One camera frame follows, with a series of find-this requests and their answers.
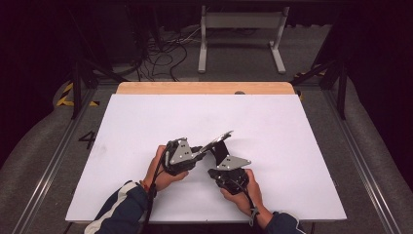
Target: white paper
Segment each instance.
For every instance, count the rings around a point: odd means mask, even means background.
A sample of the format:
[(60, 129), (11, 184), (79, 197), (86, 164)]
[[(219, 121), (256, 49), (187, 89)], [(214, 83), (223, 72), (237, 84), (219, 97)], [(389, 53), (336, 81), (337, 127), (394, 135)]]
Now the white paper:
[[(91, 221), (127, 180), (146, 175), (159, 144), (187, 137), (190, 146), (225, 140), (231, 155), (251, 160), (264, 204), (300, 219), (345, 219), (343, 206), (296, 95), (114, 95), (68, 210)], [(240, 222), (207, 170), (207, 155), (182, 181), (158, 193), (152, 222)]]

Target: jacket sleeve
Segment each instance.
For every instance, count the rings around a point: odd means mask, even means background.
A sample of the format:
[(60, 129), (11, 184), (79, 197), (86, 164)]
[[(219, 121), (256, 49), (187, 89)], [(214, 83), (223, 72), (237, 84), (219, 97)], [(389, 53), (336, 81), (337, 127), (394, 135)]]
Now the jacket sleeve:
[(273, 218), (265, 227), (268, 234), (305, 234), (300, 221), (288, 213), (273, 213)]
[(86, 227), (85, 234), (137, 233), (147, 201), (142, 186), (128, 181), (107, 199), (94, 221)]

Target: person's left hand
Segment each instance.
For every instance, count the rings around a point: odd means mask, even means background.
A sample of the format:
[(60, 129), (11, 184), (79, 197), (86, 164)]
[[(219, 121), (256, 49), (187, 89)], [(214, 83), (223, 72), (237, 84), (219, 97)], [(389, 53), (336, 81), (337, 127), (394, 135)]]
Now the person's left hand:
[[(166, 146), (165, 145), (159, 145), (158, 149), (156, 151), (155, 157), (152, 159), (151, 164), (149, 165), (148, 172), (146, 173), (146, 177), (143, 180), (143, 182), (147, 185), (150, 186), (152, 183), (152, 179), (154, 176), (154, 173), (156, 171), (156, 167), (158, 166), (159, 160), (161, 159), (162, 153), (164, 152)], [(180, 181), (183, 178), (185, 178), (189, 173), (188, 172), (183, 172), (181, 174), (178, 174), (176, 176), (170, 175), (166, 172), (164, 172), (164, 167), (160, 166), (158, 170), (158, 176), (155, 180), (156, 183), (156, 189), (157, 191), (161, 191), (165, 188), (167, 188), (171, 183), (175, 181)]]

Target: mechanical part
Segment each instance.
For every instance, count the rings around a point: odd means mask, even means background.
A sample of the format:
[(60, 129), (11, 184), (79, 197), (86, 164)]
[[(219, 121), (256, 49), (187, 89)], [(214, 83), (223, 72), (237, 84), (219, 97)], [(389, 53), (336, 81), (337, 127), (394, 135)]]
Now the mechanical part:
[(249, 183), (248, 175), (242, 168), (237, 168), (232, 171), (218, 171), (216, 169), (209, 169), (208, 174), (215, 179), (218, 187), (226, 189), (232, 195), (239, 194), (246, 190)]
[(219, 136), (218, 138), (214, 139), (209, 144), (202, 147), (199, 152), (197, 152), (196, 154), (193, 155), (193, 157), (195, 158), (195, 157), (198, 156), (198, 154), (202, 154), (202, 153), (205, 153), (205, 152), (211, 150), (218, 142), (222, 142), (224, 139), (230, 137), (232, 132), (233, 131), (230, 131), (230, 132), (225, 133), (225, 134)]
[(179, 138), (168, 142), (166, 151), (162, 156), (162, 166), (165, 172), (172, 176), (190, 171), (195, 168), (197, 161), (204, 158), (206, 153), (200, 154), (200, 157), (193, 159), (192, 154), (201, 149), (198, 147), (189, 147), (186, 138)]
[(216, 169), (218, 171), (231, 171), (248, 164), (251, 164), (251, 161), (236, 156), (227, 155), (227, 157), (216, 166)]

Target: dark background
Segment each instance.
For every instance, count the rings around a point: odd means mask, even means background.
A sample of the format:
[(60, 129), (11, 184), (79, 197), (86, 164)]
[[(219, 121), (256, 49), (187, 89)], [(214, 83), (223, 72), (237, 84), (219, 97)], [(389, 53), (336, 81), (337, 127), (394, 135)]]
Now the dark background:
[[(74, 58), (84, 56), (111, 69), (114, 63), (144, 56), (151, 9), (134, 8), (138, 12), (135, 28), (139, 28), (135, 32), (122, 5), (69, 9), (52, 8), (47, 1), (7, 0), (0, 4), (0, 166), (24, 134), (53, 111), (54, 95), (70, 79)], [(349, 77), (410, 188), (412, 10), (406, 1), (366, 1), (345, 15), (339, 14), (337, 6), (291, 7), (287, 21), (292, 26), (324, 25), (338, 17), (340, 23), (315, 63), (334, 59), (351, 42), (355, 49), (346, 60)], [(200, 7), (158, 7), (156, 12), (159, 26), (166, 30), (178, 31), (200, 21)]]

